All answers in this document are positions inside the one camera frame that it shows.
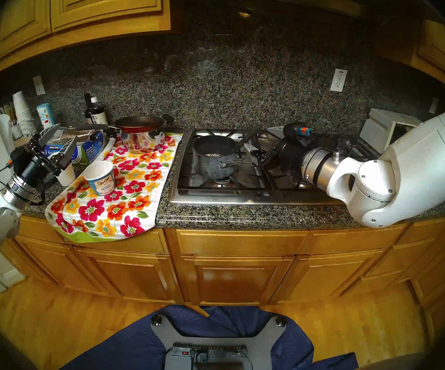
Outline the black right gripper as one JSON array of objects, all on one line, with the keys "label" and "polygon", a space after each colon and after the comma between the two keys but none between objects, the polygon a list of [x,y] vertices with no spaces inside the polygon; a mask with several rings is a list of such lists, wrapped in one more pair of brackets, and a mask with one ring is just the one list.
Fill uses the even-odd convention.
[{"label": "black right gripper", "polygon": [[308,142],[305,139],[291,141],[285,138],[284,126],[268,127],[267,132],[282,139],[279,143],[264,151],[245,143],[244,149],[253,164],[262,164],[265,168],[279,167],[282,171],[302,172],[303,161],[307,152]]}]

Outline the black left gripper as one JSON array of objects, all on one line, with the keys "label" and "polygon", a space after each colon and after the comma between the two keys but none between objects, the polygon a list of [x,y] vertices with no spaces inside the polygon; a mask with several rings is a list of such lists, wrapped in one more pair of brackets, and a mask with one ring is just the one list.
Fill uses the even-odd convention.
[{"label": "black left gripper", "polygon": [[50,126],[39,133],[39,137],[32,137],[25,145],[28,164],[22,170],[24,183],[43,182],[48,174],[59,176],[72,165],[72,155],[76,148],[77,136],[73,136],[54,155],[46,155],[45,146],[60,129],[60,123]]}]

